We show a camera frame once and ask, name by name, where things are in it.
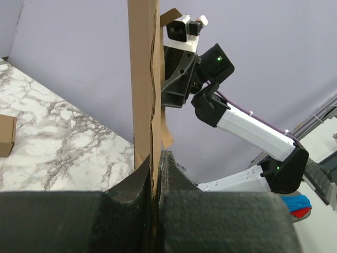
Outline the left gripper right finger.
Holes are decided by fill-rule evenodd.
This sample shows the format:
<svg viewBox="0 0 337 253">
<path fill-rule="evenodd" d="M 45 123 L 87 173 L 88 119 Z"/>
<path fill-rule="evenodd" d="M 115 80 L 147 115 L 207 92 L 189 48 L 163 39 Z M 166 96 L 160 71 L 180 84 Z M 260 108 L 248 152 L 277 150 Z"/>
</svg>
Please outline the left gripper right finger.
<svg viewBox="0 0 337 253">
<path fill-rule="evenodd" d="M 301 252 L 282 199 L 263 192 L 204 192 L 162 151 L 159 252 Z"/>
</svg>

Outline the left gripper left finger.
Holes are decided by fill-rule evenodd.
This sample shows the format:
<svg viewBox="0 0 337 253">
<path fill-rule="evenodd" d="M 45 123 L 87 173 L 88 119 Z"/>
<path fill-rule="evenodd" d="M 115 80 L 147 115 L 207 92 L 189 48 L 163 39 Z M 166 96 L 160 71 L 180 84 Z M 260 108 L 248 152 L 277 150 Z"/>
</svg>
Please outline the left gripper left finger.
<svg viewBox="0 0 337 253">
<path fill-rule="evenodd" d="M 150 162 L 107 191 L 1 193 L 1 252 L 149 252 Z"/>
</svg>

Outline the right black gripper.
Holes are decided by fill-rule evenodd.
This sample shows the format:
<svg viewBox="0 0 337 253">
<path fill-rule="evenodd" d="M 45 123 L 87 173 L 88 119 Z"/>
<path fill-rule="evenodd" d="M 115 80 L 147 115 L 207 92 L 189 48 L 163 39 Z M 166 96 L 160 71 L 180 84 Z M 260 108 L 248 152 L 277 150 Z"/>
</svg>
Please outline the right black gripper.
<svg viewBox="0 0 337 253">
<path fill-rule="evenodd" d="M 195 81 L 197 54 L 164 46 L 165 81 L 161 86 L 161 106 L 182 108 Z"/>
</svg>

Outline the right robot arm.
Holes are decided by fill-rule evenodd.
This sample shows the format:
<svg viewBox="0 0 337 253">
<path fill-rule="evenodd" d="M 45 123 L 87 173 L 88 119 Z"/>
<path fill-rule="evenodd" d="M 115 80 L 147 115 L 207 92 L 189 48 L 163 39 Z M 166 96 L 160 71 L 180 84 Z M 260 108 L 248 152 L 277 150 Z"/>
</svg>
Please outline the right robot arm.
<svg viewBox="0 0 337 253">
<path fill-rule="evenodd" d="M 164 64 L 163 107 L 181 108 L 191 100 L 199 120 L 266 153 L 264 160 L 249 169 L 200 184 L 201 190 L 279 194 L 297 191 L 309 158 L 308 151 L 290 134 L 272 128 L 218 95 L 220 84 L 234 72 L 234 65 L 218 44 L 203 55 L 165 46 Z"/>
</svg>

